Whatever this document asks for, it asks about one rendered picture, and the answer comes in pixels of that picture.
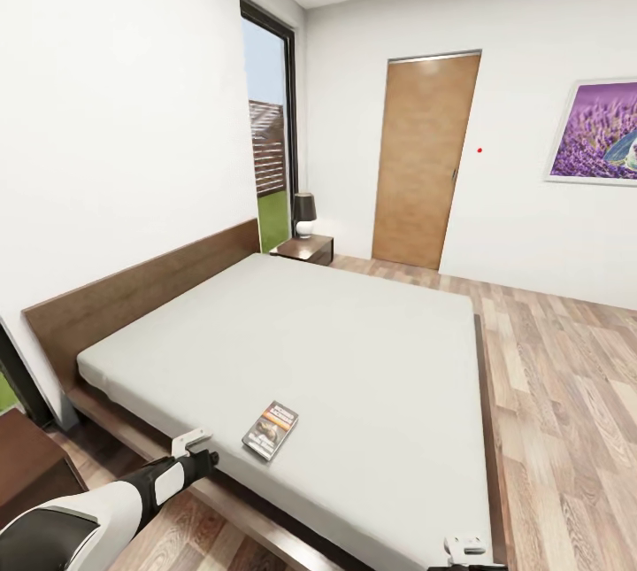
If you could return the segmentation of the hardback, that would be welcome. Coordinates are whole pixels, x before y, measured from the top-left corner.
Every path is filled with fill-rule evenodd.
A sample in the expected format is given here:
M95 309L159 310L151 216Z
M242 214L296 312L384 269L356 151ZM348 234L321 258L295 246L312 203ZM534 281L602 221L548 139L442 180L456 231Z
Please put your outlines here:
M273 400L242 441L270 461L298 420L298 413Z

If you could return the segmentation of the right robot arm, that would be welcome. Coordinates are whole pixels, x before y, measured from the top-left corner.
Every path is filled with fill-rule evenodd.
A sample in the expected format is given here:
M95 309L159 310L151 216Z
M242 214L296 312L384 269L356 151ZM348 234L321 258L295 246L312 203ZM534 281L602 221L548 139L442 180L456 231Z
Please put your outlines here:
M446 567L429 567L426 571L509 571L503 564L475 564L467 566L467 555L483 555L487 552L487 543L476 533L446 533L444 550L448 557Z

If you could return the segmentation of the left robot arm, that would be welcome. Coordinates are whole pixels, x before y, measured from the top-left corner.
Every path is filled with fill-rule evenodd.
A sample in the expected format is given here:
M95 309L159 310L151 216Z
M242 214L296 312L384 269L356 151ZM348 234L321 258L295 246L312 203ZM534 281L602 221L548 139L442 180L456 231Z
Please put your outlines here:
M0 530L0 571L105 571L168 500L212 474L217 451L188 451L212 437L211 427L192 430L173 440L171 458L19 515Z

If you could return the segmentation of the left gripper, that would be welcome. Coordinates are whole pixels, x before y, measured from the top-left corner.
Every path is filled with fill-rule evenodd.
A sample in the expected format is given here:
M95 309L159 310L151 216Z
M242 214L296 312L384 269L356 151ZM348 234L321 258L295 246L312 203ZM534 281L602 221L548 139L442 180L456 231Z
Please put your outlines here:
M187 487L191 486L193 482L200 481L209 474L212 474L213 468L219 463L219 453L214 451L209 453L208 449L200 451L198 454L192 456L183 457L179 459L184 461L188 465L188 481L184 488L179 491L181 493Z

